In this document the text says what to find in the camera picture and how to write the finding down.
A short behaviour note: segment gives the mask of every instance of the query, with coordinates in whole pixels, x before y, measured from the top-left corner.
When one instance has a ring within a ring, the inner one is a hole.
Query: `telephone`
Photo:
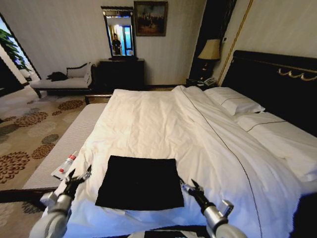
[[[198,84],[197,84],[198,86],[204,86],[204,85],[210,86],[210,85],[212,85],[212,84],[216,84],[217,81],[216,81],[215,78],[208,78],[208,79],[206,79],[205,81],[198,80],[197,83],[198,83]]]
[[[207,85],[207,86],[210,86],[210,85],[216,84],[216,83],[217,83],[217,81],[216,81],[215,78],[208,78],[208,79],[206,79],[206,80],[204,81],[204,84]]]

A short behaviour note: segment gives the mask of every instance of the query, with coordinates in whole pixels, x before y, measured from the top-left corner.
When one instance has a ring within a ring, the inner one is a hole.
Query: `person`
[[[114,50],[115,55],[121,54],[121,43],[118,40],[118,35],[115,33],[113,34],[112,49]]]

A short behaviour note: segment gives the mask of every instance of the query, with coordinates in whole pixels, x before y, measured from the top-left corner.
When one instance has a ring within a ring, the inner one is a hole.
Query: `sofa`
[[[30,86],[37,93],[39,98],[42,97],[42,91],[92,91],[95,84],[94,81],[94,70],[95,65],[85,63],[79,67],[68,67],[66,68],[67,79],[61,81],[51,81],[48,79],[42,79],[38,81],[30,82]]]

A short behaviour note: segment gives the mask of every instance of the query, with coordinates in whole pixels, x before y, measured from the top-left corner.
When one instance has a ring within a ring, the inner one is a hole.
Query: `black headboard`
[[[317,137],[317,59],[235,51],[222,87]]]

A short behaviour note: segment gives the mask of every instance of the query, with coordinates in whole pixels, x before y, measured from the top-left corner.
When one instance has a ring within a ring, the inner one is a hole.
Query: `mirror frame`
[[[130,11],[132,12],[131,15],[131,30],[132,30],[132,46],[133,46],[133,55],[132,56],[116,56],[113,55],[112,53],[112,49],[111,49],[111,37],[109,35],[109,31],[108,31],[108,22],[107,22],[107,17],[104,15],[104,20],[105,20],[105,24],[106,24],[106,31],[107,31],[107,36],[108,36],[108,42],[109,42],[109,49],[110,49],[110,53],[111,53],[111,58],[109,58],[109,60],[135,60],[137,59],[136,56],[136,48],[135,48],[135,27],[134,27],[134,9],[131,6],[101,6],[102,10],[105,9],[119,9],[119,10],[126,10],[126,11]]]

